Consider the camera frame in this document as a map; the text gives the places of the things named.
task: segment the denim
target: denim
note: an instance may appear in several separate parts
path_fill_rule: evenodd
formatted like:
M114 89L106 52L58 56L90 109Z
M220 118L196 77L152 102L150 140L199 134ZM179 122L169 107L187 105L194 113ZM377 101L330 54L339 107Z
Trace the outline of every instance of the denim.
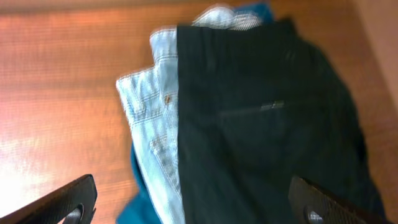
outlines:
M260 20L214 7L193 25L248 29ZM176 30L150 37L155 65L116 82L130 126L137 162L162 223L185 223L178 176L178 75Z
M137 157L134 153L134 145L131 146L131 168L138 185L139 192L131 202L129 202L122 213L116 219L117 224L161 224L156 214L154 206L150 200L147 187L140 168Z
M297 223L294 175L384 215L351 95L290 20L177 27L186 224Z

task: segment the teal fabric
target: teal fabric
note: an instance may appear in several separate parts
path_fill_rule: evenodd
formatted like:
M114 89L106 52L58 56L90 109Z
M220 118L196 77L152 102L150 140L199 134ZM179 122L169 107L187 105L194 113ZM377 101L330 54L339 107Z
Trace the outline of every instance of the teal fabric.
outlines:
M117 224L161 224L154 206L150 200L147 187L142 178L139 169L134 146L131 146L131 167L136 183L139 187L139 193L136 197L126 205L123 212L116 220Z

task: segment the copper rivet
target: copper rivet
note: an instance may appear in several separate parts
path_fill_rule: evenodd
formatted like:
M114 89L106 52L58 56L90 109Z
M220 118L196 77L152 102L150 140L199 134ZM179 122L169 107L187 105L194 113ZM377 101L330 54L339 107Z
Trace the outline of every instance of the copper rivet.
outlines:
M165 101L166 101L166 103L170 103L170 96L169 95L166 96Z

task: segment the wood grain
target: wood grain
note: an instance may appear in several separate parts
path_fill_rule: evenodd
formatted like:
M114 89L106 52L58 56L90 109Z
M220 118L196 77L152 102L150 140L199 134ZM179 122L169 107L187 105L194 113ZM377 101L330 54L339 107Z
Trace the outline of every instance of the wood grain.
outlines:
M371 173L398 222L398 120L349 1L275 0L320 45L353 92ZM0 16L0 217L85 173L94 175L93 223L114 223L137 193L131 137L115 81L149 67L152 30L191 21L210 3Z
M354 0L368 34L371 47L380 65L392 99L398 108L398 1Z

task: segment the back pocket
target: back pocket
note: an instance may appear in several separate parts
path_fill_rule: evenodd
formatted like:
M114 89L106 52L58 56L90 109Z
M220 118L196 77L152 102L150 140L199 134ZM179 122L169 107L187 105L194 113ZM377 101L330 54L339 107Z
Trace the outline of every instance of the back pocket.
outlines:
M331 128L325 104L317 98L222 111L219 121L226 153L240 169L280 174L317 157Z

